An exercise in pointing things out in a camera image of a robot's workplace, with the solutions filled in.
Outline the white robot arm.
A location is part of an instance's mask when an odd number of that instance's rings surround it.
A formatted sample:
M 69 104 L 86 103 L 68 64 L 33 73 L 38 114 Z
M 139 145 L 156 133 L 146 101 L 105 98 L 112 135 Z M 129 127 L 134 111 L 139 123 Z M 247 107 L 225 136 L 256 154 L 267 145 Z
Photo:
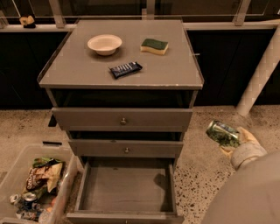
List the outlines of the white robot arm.
M 235 173 L 209 204 L 201 224 L 280 224 L 280 147 L 271 131 L 257 139 L 240 129 L 230 154 Z

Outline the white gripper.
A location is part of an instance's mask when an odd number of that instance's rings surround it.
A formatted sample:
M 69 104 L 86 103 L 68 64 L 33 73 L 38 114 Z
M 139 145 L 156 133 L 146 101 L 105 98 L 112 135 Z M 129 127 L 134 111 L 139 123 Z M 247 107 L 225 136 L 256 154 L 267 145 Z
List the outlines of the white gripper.
M 251 132 L 243 127 L 238 127 L 237 131 L 239 132 L 240 146 L 235 148 L 222 145 L 220 147 L 220 151 L 230 158 L 231 165 L 236 170 L 267 154 L 267 151 Z

